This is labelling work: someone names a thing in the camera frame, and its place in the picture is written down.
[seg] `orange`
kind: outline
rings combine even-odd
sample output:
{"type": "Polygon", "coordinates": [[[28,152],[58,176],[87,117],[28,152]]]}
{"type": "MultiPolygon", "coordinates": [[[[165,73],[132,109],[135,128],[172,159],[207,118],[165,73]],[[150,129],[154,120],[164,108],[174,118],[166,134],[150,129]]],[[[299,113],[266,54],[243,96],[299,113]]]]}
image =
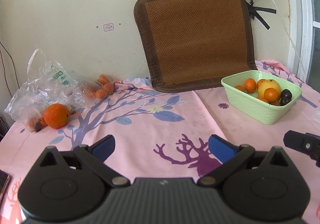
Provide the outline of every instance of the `orange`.
{"type": "Polygon", "coordinates": [[[253,78],[248,78],[246,79],[246,81],[244,82],[244,87],[245,87],[245,90],[248,92],[248,93],[253,93],[256,91],[256,88],[257,88],[257,84],[255,82],[255,80],[253,78]]]}
{"type": "Polygon", "coordinates": [[[100,75],[99,78],[98,78],[98,82],[101,84],[101,85],[104,85],[104,84],[107,84],[109,83],[109,79],[105,76],[105,75],[100,75]]]}
{"type": "Polygon", "coordinates": [[[244,86],[238,85],[238,86],[235,86],[235,88],[238,89],[238,90],[240,90],[240,91],[245,92],[244,86]]]}
{"type": "Polygon", "coordinates": [[[107,90],[105,90],[104,88],[97,90],[96,92],[96,98],[98,99],[105,99],[108,96],[108,92],[107,90]]]}
{"type": "Polygon", "coordinates": [[[43,117],[40,119],[39,124],[42,125],[43,128],[45,128],[47,126],[47,123],[45,122],[43,117]]]}
{"type": "Polygon", "coordinates": [[[113,82],[108,82],[108,83],[104,84],[103,88],[107,91],[108,95],[112,94],[113,91],[115,90],[115,86],[114,86],[113,82]]]}
{"type": "Polygon", "coordinates": [[[85,94],[87,95],[88,98],[95,98],[95,91],[91,86],[87,87],[87,89],[85,90],[85,94]]]}
{"type": "Polygon", "coordinates": [[[279,97],[279,93],[275,88],[270,87],[264,91],[264,98],[269,102],[276,101],[278,97],[279,97]]]}
{"type": "Polygon", "coordinates": [[[260,99],[261,101],[263,101],[263,102],[265,102],[265,103],[269,103],[269,101],[268,100],[266,100],[265,98],[263,98],[263,97],[257,97],[258,99],[260,99]]]}
{"type": "Polygon", "coordinates": [[[263,81],[265,81],[265,79],[264,79],[264,78],[262,78],[262,79],[258,80],[258,82],[257,82],[257,88],[259,88],[259,87],[260,87],[260,85],[261,85],[261,83],[262,83],[263,81]]]}
{"type": "Polygon", "coordinates": [[[43,119],[48,126],[54,129],[61,128],[69,121],[69,110],[65,105],[52,104],[44,111],[43,119]]]}

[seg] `white cable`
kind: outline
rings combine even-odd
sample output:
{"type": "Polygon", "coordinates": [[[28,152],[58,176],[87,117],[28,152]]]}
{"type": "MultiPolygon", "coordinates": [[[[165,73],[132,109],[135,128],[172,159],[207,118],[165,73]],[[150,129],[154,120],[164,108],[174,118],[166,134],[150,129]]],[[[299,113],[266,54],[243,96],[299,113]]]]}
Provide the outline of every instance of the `white cable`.
{"type": "Polygon", "coordinates": [[[305,71],[305,69],[304,69],[304,67],[303,67],[302,60],[301,60],[301,58],[300,58],[300,56],[299,56],[299,54],[298,54],[298,52],[297,52],[297,50],[296,50],[296,46],[295,46],[295,44],[293,43],[293,40],[291,39],[290,34],[288,33],[287,27],[285,26],[284,20],[282,19],[281,15],[280,15],[279,9],[278,9],[275,1],[272,0],[272,2],[273,2],[274,6],[275,6],[275,8],[276,8],[276,10],[277,10],[277,12],[278,12],[278,15],[280,16],[280,19],[281,19],[281,21],[282,21],[284,30],[285,30],[287,36],[289,37],[289,40],[290,40],[290,42],[291,42],[291,44],[292,44],[292,47],[293,47],[293,49],[294,49],[294,51],[295,51],[295,53],[296,53],[296,55],[297,55],[297,57],[298,57],[298,59],[299,59],[299,62],[300,62],[300,65],[301,65],[301,68],[302,68],[302,71],[303,71],[304,82],[306,82],[306,80],[307,80],[307,78],[306,78],[306,71],[305,71]]]}

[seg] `small label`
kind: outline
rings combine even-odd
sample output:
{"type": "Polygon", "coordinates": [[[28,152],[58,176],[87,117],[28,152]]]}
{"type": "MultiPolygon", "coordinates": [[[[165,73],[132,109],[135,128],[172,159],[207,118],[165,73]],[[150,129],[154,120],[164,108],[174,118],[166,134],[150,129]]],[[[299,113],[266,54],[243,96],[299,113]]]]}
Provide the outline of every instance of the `small label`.
{"type": "Polygon", "coordinates": [[[62,71],[59,71],[59,72],[56,74],[56,77],[60,77],[61,75],[63,75],[63,72],[62,72],[62,71]]]}
{"type": "Polygon", "coordinates": [[[104,31],[113,31],[113,23],[108,23],[103,25],[103,30],[104,31]]]}

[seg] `black strap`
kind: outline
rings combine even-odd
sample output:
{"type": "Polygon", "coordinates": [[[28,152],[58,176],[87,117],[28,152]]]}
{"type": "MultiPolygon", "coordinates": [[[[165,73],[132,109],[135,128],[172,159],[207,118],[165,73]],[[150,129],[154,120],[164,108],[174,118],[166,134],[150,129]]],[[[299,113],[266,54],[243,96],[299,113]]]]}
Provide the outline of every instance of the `black strap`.
{"type": "Polygon", "coordinates": [[[266,21],[257,13],[257,11],[262,12],[270,12],[270,13],[277,13],[275,9],[270,8],[263,8],[263,7],[257,7],[252,6],[251,4],[247,3],[248,11],[250,14],[250,17],[254,20],[254,17],[257,17],[257,19],[267,28],[267,30],[270,29],[270,26],[266,23],[266,21]]]}

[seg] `electrical cable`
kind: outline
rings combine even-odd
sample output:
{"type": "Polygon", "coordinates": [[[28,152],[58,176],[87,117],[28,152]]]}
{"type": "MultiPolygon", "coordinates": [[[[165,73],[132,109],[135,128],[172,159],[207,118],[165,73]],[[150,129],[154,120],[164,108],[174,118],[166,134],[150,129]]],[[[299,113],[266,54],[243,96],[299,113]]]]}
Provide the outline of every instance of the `electrical cable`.
{"type": "Polygon", "coordinates": [[[8,90],[9,90],[10,96],[12,97],[11,91],[10,91],[9,86],[8,86],[7,77],[5,76],[5,67],[4,67],[4,62],[3,62],[1,50],[0,50],[0,56],[1,56],[1,61],[2,61],[2,65],[3,65],[3,71],[4,71],[4,80],[5,80],[5,83],[7,85],[8,90]]]}
{"type": "Polygon", "coordinates": [[[285,23],[284,23],[284,20],[282,19],[281,15],[280,15],[279,9],[278,9],[275,1],[274,1],[274,0],[271,0],[271,1],[273,2],[274,6],[275,6],[275,8],[276,8],[276,10],[277,10],[277,12],[278,12],[278,15],[280,16],[280,19],[281,19],[281,21],[282,21],[284,30],[285,30],[287,36],[289,37],[289,40],[290,40],[290,42],[291,42],[291,44],[292,44],[292,47],[293,47],[293,49],[294,49],[294,51],[295,51],[295,53],[296,53],[296,55],[297,55],[297,57],[298,57],[298,59],[299,59],[299,62],[300,62],[300,65],[301,65],[301,68],[302,68],[302,71],[303,71],[304,82],[306,82],[306,80],[307,80],[307,78],[306,78],[306,71],[305,71],[305,69],[304,69],[304,67],[303,67],[302,60],[301,60],[301,58],[300,58],[300,56],[299,56],[299,54],[298,54],[298,52],[297,52],[297,50],[296,50],[296,46],[295,46],[295,44],[293,43],[293,40],[291,39],[290,34],[288,33],[287,27],[286,27],[286,25],[285,25],[285,23]]]}
{"type": "Polygon", "coordinates": [[[0,120],[4,123],[5,127],[9,131],[9,127],[8,127],[7,123],[4,121],[4,119],[1,116],[0,116],[0,120]]]}
{"type": "Polygon", "coordinates": [[[16,75],[17,85],[18,85],[18,88],[20,88],[19,82],[18,82],[18,77],[17,77],[17,71],[16,71],[16,67],[15,67],[15,65],[14,65],[13,59],[12,59],[10,53],[7,51],[7,49],[3,46],[3,44],[2,44],[1,41],[0,41],[0,44],[1,44],[1,46],[4,48],[4,50],[7,52],[7,54],[9,55],[9,57],[10,57],[10,59],[11,59],[11,61],[12,61],[14,73],[15,73],[15,75],[16,75]]]}

